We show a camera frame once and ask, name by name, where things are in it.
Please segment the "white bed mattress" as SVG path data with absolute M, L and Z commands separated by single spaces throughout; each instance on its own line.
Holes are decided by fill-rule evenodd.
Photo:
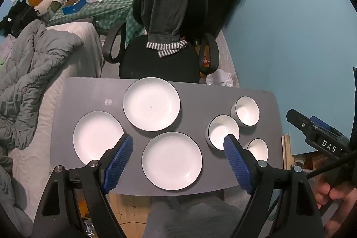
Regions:
M 83 46 L 71 54 L 67 63 L 48 84 L 30 145 L 24 150 L 15 149 L 10 152 L 13 159 L 16 203 L 32 221 L 35 220 L 41 196 L 52 172 L 50 145 L 53 116 L 62 85 L 70 77 L 100 77 L 105 63 L 102 42 L 93 24 L 73 22 L 55 25 L 49 29 L 74 33 L 83 40 Z

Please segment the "white plastic bag on floor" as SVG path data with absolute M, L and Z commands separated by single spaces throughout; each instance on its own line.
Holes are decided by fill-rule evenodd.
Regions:
M 233 87 L 234 80 L 231 73 L 228 73 L 222 69 L 217 69 L 214 73 L 208 74 L 206 76 L 206 84 Z

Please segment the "black office chair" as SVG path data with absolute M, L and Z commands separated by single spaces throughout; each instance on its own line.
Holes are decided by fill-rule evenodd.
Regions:
M 208 0 L 188 0 L 180 28 L 180 36 L 187 46 L 163 58 L 146 47 L 147 32 L 126 43 L 126 23 L 118 22 L 104 41 L 103 57 L 108 63 L 119 65 L 122 79 L 158 77 L 166 81 L 198 83 L 202 75 L 214 73 L 220 62 L 217 42 L 206 32 L 207 13 Z

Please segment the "grey quilted duvet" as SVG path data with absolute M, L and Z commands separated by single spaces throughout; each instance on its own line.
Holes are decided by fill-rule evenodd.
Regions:
M 38 19 L 22 30 L 1 69 L 1 147 L 31 143 L 49 82 L 81 46 L 76 34 L 49 30 Z

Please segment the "green checkered tablecloth table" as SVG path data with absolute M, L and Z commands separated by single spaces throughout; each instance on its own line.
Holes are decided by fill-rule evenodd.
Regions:
M 134 0 L 103 0 L 92 4 L 85 4 L 77 13 L 65 15 L 58 10 L 50 19 L 49 25 L 59 25 L 79 19 L 94 19 L 94 27 L 99 35 L 106 36 L 118 22 L 126 23 L 126 43 L 144 34 L 144 28 L 137 23 L 133 15 Z

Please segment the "blue cardboard box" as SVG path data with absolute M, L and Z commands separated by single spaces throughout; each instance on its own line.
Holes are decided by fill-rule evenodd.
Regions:
M 62 12 L 64 15 L 77 13 L 86 3 L 86 0 L 69 0 L 62 6 Z

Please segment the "grey towel on chair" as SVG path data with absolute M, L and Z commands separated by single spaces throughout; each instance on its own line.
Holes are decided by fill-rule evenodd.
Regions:
M 187 46 L 180 36 L 187 6 L 188 0 L 134 0 L 133 15 L 147 32 L 146 47 L 160 58 Z

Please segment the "black clothes pile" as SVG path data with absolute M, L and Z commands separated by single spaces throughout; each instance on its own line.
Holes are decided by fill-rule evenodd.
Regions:
M 11 34 L 17 38 L 21 31 L 35 19 L 37 19 L 35 7 L 28 5 L 25 0 L 17 1 L 8 14 L 1 19 L 1 34 L 3 36 Z

